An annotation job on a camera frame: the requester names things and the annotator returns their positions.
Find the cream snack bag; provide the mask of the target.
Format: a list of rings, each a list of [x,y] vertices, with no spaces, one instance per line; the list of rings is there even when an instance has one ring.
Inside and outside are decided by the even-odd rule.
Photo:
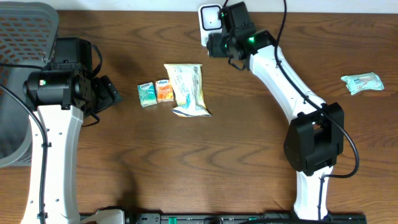
[[[210,117],[202,90],[202,64],[164,64],[175,93],[177,107],[172,112],[179,117]]]

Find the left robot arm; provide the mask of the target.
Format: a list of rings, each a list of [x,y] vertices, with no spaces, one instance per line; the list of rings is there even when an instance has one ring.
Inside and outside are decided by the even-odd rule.
[[[24,83],[32,113],[32,160],[23,223],[125,223],[121,208],[83,217],[76,202],[77,144],[83,120],[121,101],[107,76],[93,66],[97,46],[78,37],[55,41],[55,56]]]

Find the teal tissue box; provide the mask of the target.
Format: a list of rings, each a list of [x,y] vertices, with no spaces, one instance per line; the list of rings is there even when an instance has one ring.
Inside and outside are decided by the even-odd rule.
[[[143,108],[157,104],[155,86],[153,82],[144,83],[137,86],[140,104]]]

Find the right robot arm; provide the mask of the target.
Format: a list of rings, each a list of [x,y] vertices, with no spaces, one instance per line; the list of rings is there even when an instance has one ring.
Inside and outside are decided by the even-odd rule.
[[[241,61],[240,69],[265,84],[289,122],[284,153],[297,174],[297,218],[325,220],[328,178],[343,152],[343,109],[304,84],[284,58],[279,37],[257,30],[244,2],[202,5],[198,16],[208,55],[230,65]]]

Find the orange small packet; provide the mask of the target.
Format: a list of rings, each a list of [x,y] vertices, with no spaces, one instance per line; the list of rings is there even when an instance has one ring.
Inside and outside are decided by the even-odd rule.
[[[170,102],[174,100],[174,91],[170,80],[157,80],[155,82],[157,102]]]

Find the mint green wipes pack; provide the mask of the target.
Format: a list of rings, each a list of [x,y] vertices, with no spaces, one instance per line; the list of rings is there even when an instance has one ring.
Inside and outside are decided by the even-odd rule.
[[[384,89],[381,79],[374,72],[360,75],[346,75],[340,79],[346,83],[346,87],[351,95],[364,90],[382,91]]]

